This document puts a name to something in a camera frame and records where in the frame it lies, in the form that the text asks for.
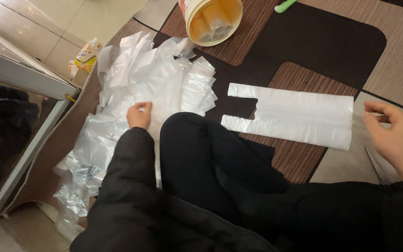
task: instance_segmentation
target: pile of plastic bags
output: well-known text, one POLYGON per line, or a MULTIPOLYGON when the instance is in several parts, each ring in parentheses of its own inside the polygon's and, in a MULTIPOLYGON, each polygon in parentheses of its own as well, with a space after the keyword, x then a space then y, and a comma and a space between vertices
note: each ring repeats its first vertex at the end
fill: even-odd
MULTIPOLYGON (((152 101, 149 133, 159 152, 160 129, 177 112, 204 116, 217 99, 211 87, 215 69, 203 57, 194 62, 194 44, 188 38, 170 38, 153 49, 154 36, 138 32, 123 38, 120 47, 109 46, 98 55, 98 78, 102 85, 100 104, 89 114, 74 149, 56 165, 62 185, 54 195, 61 209, 58 230, 69 240, 83 230, 78 218, 87 215, 89 197, 98 187, 113 156, 116 142, 129 129, 128 109, 141 101, 152 101)), ((155 171, 160 185, 160 161, 155 171)))

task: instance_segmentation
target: yellow bucket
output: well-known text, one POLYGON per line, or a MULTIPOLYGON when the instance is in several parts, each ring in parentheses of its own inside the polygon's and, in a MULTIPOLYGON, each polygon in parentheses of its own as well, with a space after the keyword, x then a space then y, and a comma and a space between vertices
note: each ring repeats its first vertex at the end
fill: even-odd
POLYGON ((222 43, 236 31, 242 20, 243 4, 241 0, 179 0, 178 4, 180 5, 184 21, 186 22, 186 33, 188 34, 188 38, 197 45, 213 46, 222 43), (200 29, 198 26, 200 22, 204 22, 200 19, 201 13, 204 10, 209 10, 212 6, 219 4, 222 11, 231 22, 231 27, 227 29, 227 31, 223 31, 226 33, 222 34, 220 38, 215 41, 206 41, 208 37, 200 35, 200 29))

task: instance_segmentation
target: black jacket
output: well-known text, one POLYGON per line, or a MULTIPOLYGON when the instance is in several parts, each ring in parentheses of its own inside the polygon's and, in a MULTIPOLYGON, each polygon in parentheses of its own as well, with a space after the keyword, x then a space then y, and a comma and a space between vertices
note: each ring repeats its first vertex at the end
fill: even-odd
MULTIPOLYGON (((135 127, 120 138, 89 211, 87 229, 73 241, 71 252, 278 251, 257 233, 157 189, 154 160, 154 142, 144 129, 135 127)), ((403 182, 389 186, 358 182, 298 185, 282 195, 283 205, 281 195, 251 192, 222 175, 221 169, 216 173, 222 187, 235 198, 244 220, 273 223, 288 232, 290 227, 283 224, 290 220, 296 226, 292 237, 302 236, 297 243, 301 250, 330 245, 328 249, 335 250, 403 251, 403 182), (349 193, 367 194, 370 190, 377 191, 373 192, 374 200, 340 203, 349 193), (370 210, 342 213, 344 224, 325 216, 359 209, 346 204, 360 204, 360 209, 370 210), (310 215, 303 219, 295 207, 308 209, 310 215), (317 208, 328 212, 318 214, 317 208)))
POLYGON ((154 163, 149 133, 128 130, 70 251, 277 251, 255 232, 157 189, 154 163))

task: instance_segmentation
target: person's left hand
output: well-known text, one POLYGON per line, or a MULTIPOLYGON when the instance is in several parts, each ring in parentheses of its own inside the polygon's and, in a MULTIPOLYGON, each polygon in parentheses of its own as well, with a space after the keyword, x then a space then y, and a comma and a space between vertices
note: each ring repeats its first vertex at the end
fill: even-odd
POLYGON ((140 127, 145 130, 149 129, 152 106, 152 102, 147 101, 138 102, 129 108, 127 112, 127 122, 129 123, 130 129, 133 127, 140 127))

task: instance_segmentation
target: scissors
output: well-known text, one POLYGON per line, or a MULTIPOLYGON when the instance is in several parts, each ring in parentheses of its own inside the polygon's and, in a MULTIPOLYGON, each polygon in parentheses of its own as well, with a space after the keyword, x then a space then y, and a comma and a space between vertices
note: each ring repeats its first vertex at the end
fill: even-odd
POLYGON ((382 185, 391 184, 391 181, 386 176, 386 173, 380 168, 379 164, 377 163, 376 159, 369 151, 368 147, 365 146, 365 150, 366 150, 366 153, 368 154, 369 159, 371 160, 372 168, 374 169, 374 171, 376 171, 376 175, 379 178, 380 184, 382 184, 382 185))

